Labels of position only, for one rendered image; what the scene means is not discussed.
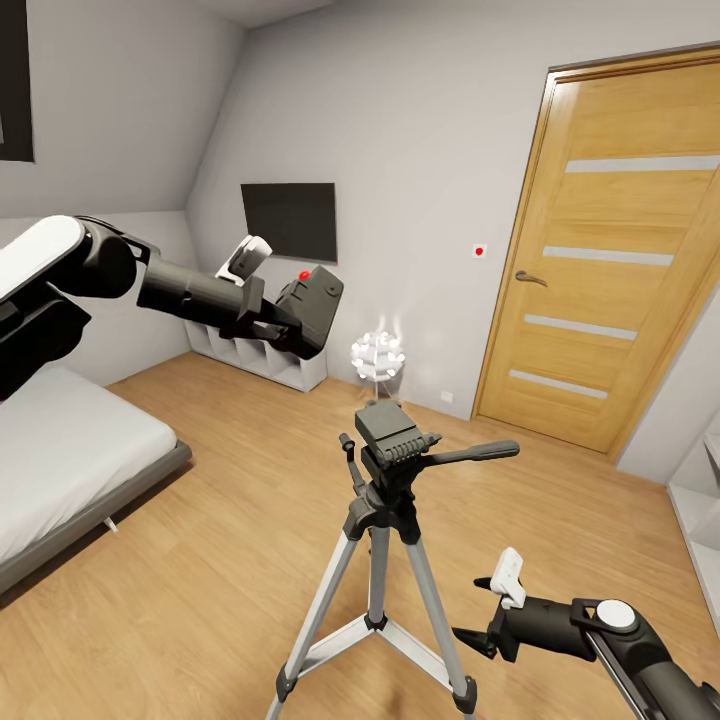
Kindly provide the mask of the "digital camera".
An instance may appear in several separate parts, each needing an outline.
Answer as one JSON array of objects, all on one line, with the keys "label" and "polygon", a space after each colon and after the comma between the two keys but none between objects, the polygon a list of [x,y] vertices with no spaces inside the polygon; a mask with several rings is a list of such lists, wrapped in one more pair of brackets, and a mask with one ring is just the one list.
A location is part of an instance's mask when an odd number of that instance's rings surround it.
[{"label": "digital camera", "polygon": [[325,349],[344,283],[323,266],[302,272],[298,279],[282,289],[275,305],[297,317],[303,328],[296,329],[267,324],[277,332],[277,340],[269,345],[277,351],[290,351],[309,361]]}]

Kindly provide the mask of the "camera tripod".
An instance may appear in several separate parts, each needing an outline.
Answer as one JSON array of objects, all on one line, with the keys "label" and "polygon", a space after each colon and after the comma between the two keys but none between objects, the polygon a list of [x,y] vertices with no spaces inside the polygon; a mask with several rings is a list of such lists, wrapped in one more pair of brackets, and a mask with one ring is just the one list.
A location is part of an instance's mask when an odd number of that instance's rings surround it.
[{"label": "camera tripod", "polygon": [[[463,712],[465,720],[477,720],[474,712],[477,684],[470,675],[464,676],[460,664],[422,542],[417,508],[413,503],[416,497],[411,485],[425,467],[517,456],[520,445],[511,439],[475,445],[467,450],[427,455],[429,447],[436,445],[442,435],[423,435],[395,398],[368,400],[364,409],[355,411],[355,426],[367,442],[367,446],[361,449],[361,461],[372,481],[367,483],[362,478],[355,463],[355,442],[346,433],[340,434],[357,498],[349,505],[338,545],[289,660],[278,674],[277,693],[265,720],[277,720],[288,694],[294,691],[299,679],[374,634],[379,634],[452,693],[456,708]],[[384,613],[391,527],[398,530],[404,543],[443,659]],[[313,645],[365,529],[371,536],[368,613]]]}]

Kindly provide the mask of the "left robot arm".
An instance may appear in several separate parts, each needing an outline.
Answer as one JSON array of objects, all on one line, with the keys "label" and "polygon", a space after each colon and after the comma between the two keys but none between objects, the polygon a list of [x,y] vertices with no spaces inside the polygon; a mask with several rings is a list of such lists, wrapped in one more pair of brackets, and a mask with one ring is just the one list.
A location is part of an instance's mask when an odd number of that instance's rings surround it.
[{"label": "left robot arm", "polygon": [[228,340],[276,341],[267,324],[301,330],[301,320],[263,299],[265,280],[253,275],[271,253],[249,235],[211,274],[160,258],[160,248],[100,218],[44,217],[0,251],[0,402],[81,341],[91,316],[63,293],[119,299],[135,284],[135,260],[146,265],[141,308],[220,328]]}]

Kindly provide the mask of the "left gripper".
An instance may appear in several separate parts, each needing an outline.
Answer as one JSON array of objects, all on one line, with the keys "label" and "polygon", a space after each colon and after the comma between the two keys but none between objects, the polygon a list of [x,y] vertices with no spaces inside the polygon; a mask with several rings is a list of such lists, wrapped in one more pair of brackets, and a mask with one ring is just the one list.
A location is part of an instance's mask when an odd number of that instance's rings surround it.
[{"label": "left gripper", "polygon": [[177,317],[220,328],[219,337],[276,341],[267,324],[302,329],[303,322],[263,299],[265,280],[250,276],[244,285],[191,269]]}]

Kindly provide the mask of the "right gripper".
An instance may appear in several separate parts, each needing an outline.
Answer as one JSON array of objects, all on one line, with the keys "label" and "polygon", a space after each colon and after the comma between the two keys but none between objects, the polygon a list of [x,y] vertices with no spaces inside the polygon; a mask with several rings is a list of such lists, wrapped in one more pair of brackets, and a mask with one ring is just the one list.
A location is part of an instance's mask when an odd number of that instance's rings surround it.
[{"label": "right gripper", "polygon": [[[492,577],[481,577],[474,580],[477,587],[490,589]],[[494,659],[497,651],[505,661],[515,663],[519,650],[519,643],[536,645],[541,649],[560,653],[558,646],[552,640],[550,624],[548,624],[548,599],[540,597],[525,597],[523,608],[502,606],[502,599],[498,604],[493,621],[487,632],[456,628],[452,630],[461,641],[481,652],[485,657]]]}]

